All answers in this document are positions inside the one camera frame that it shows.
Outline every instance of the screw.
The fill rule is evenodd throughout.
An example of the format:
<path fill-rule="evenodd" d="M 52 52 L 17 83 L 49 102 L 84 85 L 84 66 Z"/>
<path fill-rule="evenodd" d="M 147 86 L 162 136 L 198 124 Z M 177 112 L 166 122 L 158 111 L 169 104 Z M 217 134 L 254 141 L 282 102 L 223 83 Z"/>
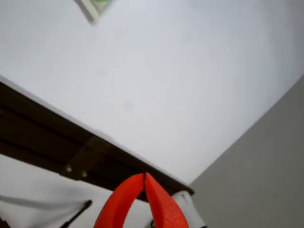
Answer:
<path fill-rule="evenodd" d="M 72 166 L 67 165 L 67 166 L 66 166 L 66 171 L 67 171 L 67 172 L 72 172 L 72 171 L 73 171 L 73 170 L 72 170 Z"/>
<path fill-rule="evenodd" d="M 86 177 L 87 177 L 86 171 L 82 171 L 82 172 L 81 172 L 81 175 L 82 175 L 82 177 L 86 178 Z"/>

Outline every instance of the metal bracket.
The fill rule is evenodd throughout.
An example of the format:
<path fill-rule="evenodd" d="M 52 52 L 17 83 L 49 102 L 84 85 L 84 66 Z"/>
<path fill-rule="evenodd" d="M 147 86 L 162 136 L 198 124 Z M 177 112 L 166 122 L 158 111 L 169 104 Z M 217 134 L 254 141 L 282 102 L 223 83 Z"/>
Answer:
<path fill-rule="evenodd" d="M 105 140 L 93 136 L 79 152 L 66 164 L 60 172 L 61 175 L 74 179 L 82 180 L 109 152 L 112 145 Z"/>

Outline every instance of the red robotic gripper finger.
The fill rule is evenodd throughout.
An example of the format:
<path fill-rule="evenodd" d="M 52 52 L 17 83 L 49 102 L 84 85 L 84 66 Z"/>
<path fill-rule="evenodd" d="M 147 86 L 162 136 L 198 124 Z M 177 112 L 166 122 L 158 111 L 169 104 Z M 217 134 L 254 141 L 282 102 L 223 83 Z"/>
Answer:
<path fill-rule="evenodd" d="M 102 208 L 94 228 L 123 228 L 127 213 L 143 191 L 144 175 L 136 174 L 121 183 Z"/>
<path fill-rule="evenodd" d="M 127 213 L 141 191 L 146 190 L 156 228 L 189 228 L 176 202 L 148 173 L 126 179 L 112 193 L 94 228 L 123 228 Z"/>
<path fill-rule="evenodd" d="M 189 228 L 180 207 L 149 173 L 145 189 L 156 228 Z"/>

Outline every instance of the red plastic claw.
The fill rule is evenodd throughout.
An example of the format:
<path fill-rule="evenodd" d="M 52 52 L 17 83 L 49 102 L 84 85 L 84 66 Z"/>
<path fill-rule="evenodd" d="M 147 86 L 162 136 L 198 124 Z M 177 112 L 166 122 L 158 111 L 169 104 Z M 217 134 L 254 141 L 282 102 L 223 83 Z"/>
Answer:
<path fill-rule="evenodd" d="M 137 174 L 117 187 L 101 210 L 94 228 L 123 228 L 127 213 L 144 185 L 156 228 L 189 228 L 177 203 L 148 173 L 145 183 L 144 174 Z"/>
<path fill-rule="evenodd" d="M 180 207 L 149 173 L 145 186 L 156 228 L 189 227 Z"/>
<path fill-rule="evenodd" d="M 143 191 L 144 175 L 136 174 L 121 183 L 102 208 L 94 228 L 123 228 L 127 213 Z"/>

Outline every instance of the white ceiling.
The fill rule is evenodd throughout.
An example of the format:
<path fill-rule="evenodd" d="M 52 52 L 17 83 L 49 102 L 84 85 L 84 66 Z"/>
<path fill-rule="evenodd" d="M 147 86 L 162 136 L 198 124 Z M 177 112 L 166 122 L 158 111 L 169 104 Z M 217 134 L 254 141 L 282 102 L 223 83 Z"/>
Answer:
<path fill-rule="evenodd" d="M 302 0 L 0 2 L 0 74 L 191 183 L 304 73 Z"/>

